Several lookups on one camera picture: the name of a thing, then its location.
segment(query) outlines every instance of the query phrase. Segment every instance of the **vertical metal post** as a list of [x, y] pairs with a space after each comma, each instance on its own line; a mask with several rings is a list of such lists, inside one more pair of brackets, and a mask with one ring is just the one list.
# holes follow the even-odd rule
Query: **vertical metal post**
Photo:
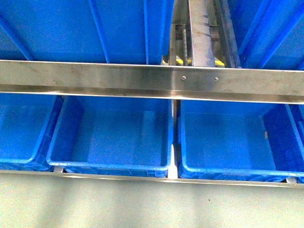
[[183, 46], [183, 55], [184, 55], [183, 65], [188, 66], [186, 25], [182, 25], [182, 46]]
[[213, 0], [218, 32], [228, 68], [241, 67], [227, 0]]
[[174, 24], [171, 25], [171, 32], [170, 32], [169, 65], [170, 66], [176, 65], [176, 32], [175, 32]]

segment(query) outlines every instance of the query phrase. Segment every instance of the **metal support bar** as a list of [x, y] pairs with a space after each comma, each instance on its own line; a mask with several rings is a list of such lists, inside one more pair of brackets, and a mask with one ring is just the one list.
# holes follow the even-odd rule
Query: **metal support bar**
[[186, 26], [182, 25], [182, 45], [183, 45], [183, 65], [188, 66], [188, 52], [187, 52], [187, 32]]
[[257, 182], [257, 181], [238, 181], [238, 180], [193, 180], [193, 179], [170, 179], [155, 177], [129, 177], [129, 176], [111, 176], [95, 174], [78, 174], [78, 173], [60, 173], [60, 172], [36, 172], [36, 171], [13, 171], [0, 170], [0, 173], [22, 174], [22, 175], [45, 175], [68, 178], [90, 178], [101, 180], [120, 180], [120, 181], [151, 181], [151, 182], [169, 182], [169, 183], [189, 183], [189, 184], [217, 184], [217, 185], [241, 185], [257, 187], [285, 187], [285, 188], [304, 188], [304, 184], [296, 183], [278, 183], [278, 182]]
[[176, 32], [175, 25], [171, 25], [169, 45], [169, 65], [176, 65]]
[[303, 71], [0, 61], [0, 92], [301, 104], [303, 85]]
[[188, 3], [186, 0], [174, 0], [172, 24], [185, 25], [188, 23]]
[[241, 67], [227, 0], [213, 0], [221, 46], [229, 68]]
[[205, 0], [189, 0], [192, 65], [215, 67]]

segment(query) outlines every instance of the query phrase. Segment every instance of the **floor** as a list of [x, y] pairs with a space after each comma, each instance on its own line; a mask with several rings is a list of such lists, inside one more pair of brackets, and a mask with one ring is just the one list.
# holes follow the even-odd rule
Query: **floor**
[[303, 189], [0, 174], [0, 227], [303, 227]]

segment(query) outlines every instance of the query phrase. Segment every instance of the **plastic bin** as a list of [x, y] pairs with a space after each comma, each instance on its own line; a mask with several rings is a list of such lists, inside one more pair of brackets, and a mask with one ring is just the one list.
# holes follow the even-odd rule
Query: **plastic bin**
[[171, 158], [171, 100], [70, 96], [47, 162], [67, 172], [165, 177]]
[[0, 94], [0, 169], [49, 171], [48, 147], [62, 98]]
[[181, 101], [179, 123], [182, 178], [304, 177], [304, 147], [288, 105]]
[[0, 58], [160, 64], [174, 0], [0, 2]]
[[304, 69], [302, 0], [228, 0], [242, 67]]
[[[300, 138], [304, 143], [304, 106], [303, 105], [290, 105], [296, 127], [299, 131]], [[299, 177], [298, 182], [304, 183], [304, 177]]]

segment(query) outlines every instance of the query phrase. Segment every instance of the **metal shelf frame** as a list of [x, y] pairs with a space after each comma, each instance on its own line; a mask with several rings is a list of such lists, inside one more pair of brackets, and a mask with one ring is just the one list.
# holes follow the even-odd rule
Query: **metal shelf frame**
[[[227, 30], [229, 27], [227, 25], [229, 21], [225, 19], [227, 9], [222, 9], [225, 1], [214, 0], [219, 35], [222, 37], [222, 45], [226, 47], [224, 54], [227, 65], [237, 67], [237, 54], [231, 53], [235, 48], [229, 48], [235, 44], [231, 44], [233, 43], [231, 35], [227, 35], [231, 31]], [[0, 92], [304, 104], [303, 71], [216, 68], [213, 67], [214, 62], [210, 62], [210, 59], [204, 59], [205, 54], [208, 54], [209, 58], [212, 54], [213, 58], [213, 53], [210, 51], [211, 36], [205, 7], [201, 0], [189, 0], [187, 7], [184, 0], [176, 0], [170, 39], [169, 63], [171, 66], [0, 60]], [[183, 13], [185, 9], [188, 9], [189, 13], [187, 17]], [[186, 53], [185, 44], [188, 40], [186, 28], [190, 26], [192, 47], [190, 56], [195, 66], [175, 66], [176, 53], [178, 53], [175, 44], [176, 25], [183, 26], [182, 51]], [[200, 51], [199, 48], [204, 44], [207, 47]], [[287, 183], [180, 179], [177, 176], [176, 160], [173, 160], [173, 164], [175, 165], [172, 169], [174, 174], [170, 174], [168, 178], [65, 173], [59, 167], [56, 167], [54, 172], [1, 170], [0, 173], [103, 180], [304, 188], [304, 184], [297, 184], [293, 178], [286, 180]]]

